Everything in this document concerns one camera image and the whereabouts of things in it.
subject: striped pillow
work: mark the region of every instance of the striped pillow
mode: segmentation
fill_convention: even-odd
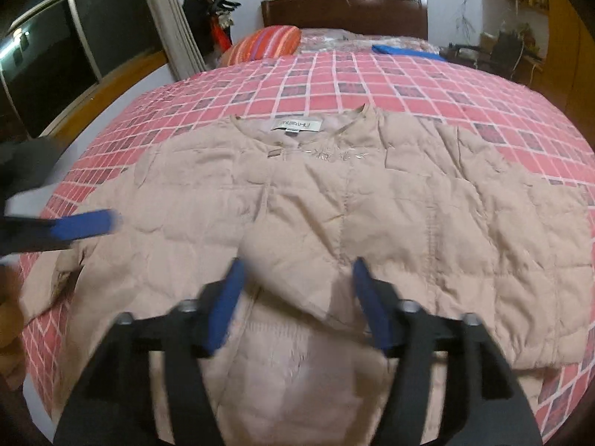
[[[219,67],[293,55],[301,38],[302,31],[296,26],[267,26],[227,50]]]

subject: curtain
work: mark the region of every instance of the curtain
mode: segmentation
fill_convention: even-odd
[[[161,43],[178,80],[207,70],[178,0],[147,0]]]

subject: white clothing tag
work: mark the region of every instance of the white clothing tag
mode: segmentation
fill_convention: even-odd
[[[322,122],[315,119],[288,119],[282,120],[279,124],[273,127],[275,129],[285,129],[286,132],[299,132],[300,130],[310,130],[318,132]]]

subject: headboard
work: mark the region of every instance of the headboard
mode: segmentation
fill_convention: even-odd
[[[265,26],[342,28],[364,35],[428,39],[426,0],[265,0]]]

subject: metal bolt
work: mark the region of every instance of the metal bolt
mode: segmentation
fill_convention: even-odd
[[[115,323],[117,323],[118,325],[130,325],[134,321],[135,318],[132,316],[130,312],[127,311],[122,312],[115,319]]]
[[[178,303],[178,310],[183,313],[191,313],[198,310],[196,300],[182,300]]]
[[[419,311],[420,308],[421,305],[413,300],[403,300],[403,302],[401,302],[401,310],[405,313],[415,313]]]
[[[461,318],[467,325],[476,326],[481,323],[481,318],[474,313],[464,313]]]

